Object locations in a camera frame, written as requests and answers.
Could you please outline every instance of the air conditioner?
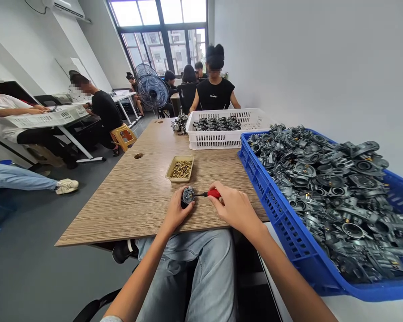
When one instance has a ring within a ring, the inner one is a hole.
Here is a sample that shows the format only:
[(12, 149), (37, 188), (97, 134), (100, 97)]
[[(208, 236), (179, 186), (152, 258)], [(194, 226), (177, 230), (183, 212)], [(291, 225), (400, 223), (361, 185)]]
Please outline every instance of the air conditioner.
[(85, 20), (85, 14), (77, 0), (42, 0), (43, 4), (52, 9), (69, 13), (75, 18)]

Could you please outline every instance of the window pane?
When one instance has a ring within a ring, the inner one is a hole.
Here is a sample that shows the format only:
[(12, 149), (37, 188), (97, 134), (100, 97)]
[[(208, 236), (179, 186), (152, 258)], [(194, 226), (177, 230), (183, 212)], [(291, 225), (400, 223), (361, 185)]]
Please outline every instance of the window pane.
[(168, 70), (168, 65), (161, 33), (143, 33), (143, 39), (151, 59), (151, 67), (156, 70), (159, 76), (164, 76), (164, 73)]
[(182, 0), (184, 22), (206, 21), (206, 0)]
[(182, 23), (182, 8), (180, 0), (161, 0), (164, 23)]
[(169, 30), (169, 42), (171, 49), (171, 58), (175, 67), (175, 74), (180, 75), (187, 65), (187, 48), (185, 45), (184, 30)]
[(112, 2), (112, 7), (120, 27), (142, 25), (135, 1)]
[(155, 0), (138, 0), (143, 25), (159, 25), (157, 5)]
[(143, 46), (142, 37), (138, 34), (123, 34), (133, 66), (139, 64), (149, 65), (148, 55)]
[(206, 72), (206, 43), (205, 30), (193, 29), (188, 30), (189, 52), (191, 54), (191, 64), (201, 61), (203, 63), (203, 72)]

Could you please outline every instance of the window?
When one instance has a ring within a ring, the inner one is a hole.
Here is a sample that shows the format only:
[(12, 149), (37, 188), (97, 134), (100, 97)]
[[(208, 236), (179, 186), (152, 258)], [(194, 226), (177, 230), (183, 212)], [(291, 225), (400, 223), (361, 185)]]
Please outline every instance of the window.
[(107, 0), (134, 69), (148, 64), (176, 76), (187, 64), (205, 64), (207, 0)]

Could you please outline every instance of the yellow stool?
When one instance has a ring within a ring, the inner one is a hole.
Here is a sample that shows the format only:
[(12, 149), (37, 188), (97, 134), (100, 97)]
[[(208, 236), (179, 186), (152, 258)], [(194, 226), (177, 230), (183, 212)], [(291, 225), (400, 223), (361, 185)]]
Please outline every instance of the yellow stool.
[(44, 146), (38, 144), (24, 144), (24, 147), (40, 164), (49, 164), (54, 168), (64, 166), (63, 159), (57, 157)]
[(113, 143), (119, 145), (124, 152), (127, 151), (129, 149), (129, 146), (137, 140), (137, 137), (135, 136), (133, 131), (130, 130), (130, 128), (125, 123), (115, 130), (112, 130), (111, 137)]

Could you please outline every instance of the hand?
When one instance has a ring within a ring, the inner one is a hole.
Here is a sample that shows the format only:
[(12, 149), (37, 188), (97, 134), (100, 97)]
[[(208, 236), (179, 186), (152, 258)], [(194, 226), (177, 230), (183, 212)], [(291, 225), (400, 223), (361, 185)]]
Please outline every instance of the hand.
[(33, 105), (32, 109), (35, 109), (35, 110), (43, 110), (43, 111), (45, 111), (45, 112), (48, 112), (48, 111), (49, 111), (49, 109), (48, 109), (47, 107), (44, 107), (44, 106), (39, 105), (39, 104)]
[(215, 181), (209, 190), (216, 189), (221, 195), (222, 202), (215, 197), (208, 196), (208, 199), (215, 206), (219, 217), (231, 227), (239, 230), (248, 239), (254, 235), (262, 224), (257, 217), (254, 208), (246, 194), (224, 186), (221, 182)]
[(45, 111), (45, 110), (37, 110), (37, 109), (34, 109), (34, 108), (31, 108), (31, 109), (24, 109), (24, 110), (25, 110), (26, 113), (32, 114), (32, 115), (35, 115), (35, 114), (44, 114), (44, 113), (47, 112), (47, 111)]
[(185, 209), (182, 209), (180, 205), (182, 192), (184, 192), (185, 188), (186, 186), (176, 190), (170, 200), (169, 209), (167, 210), (167, 214), (162, 225), (162, 228), (164, 228), (169, 235), (172, 235), (176, 228), (182, 224), (186, 216), (188, 216), (194, 207), (195, 201), (190, 203)]

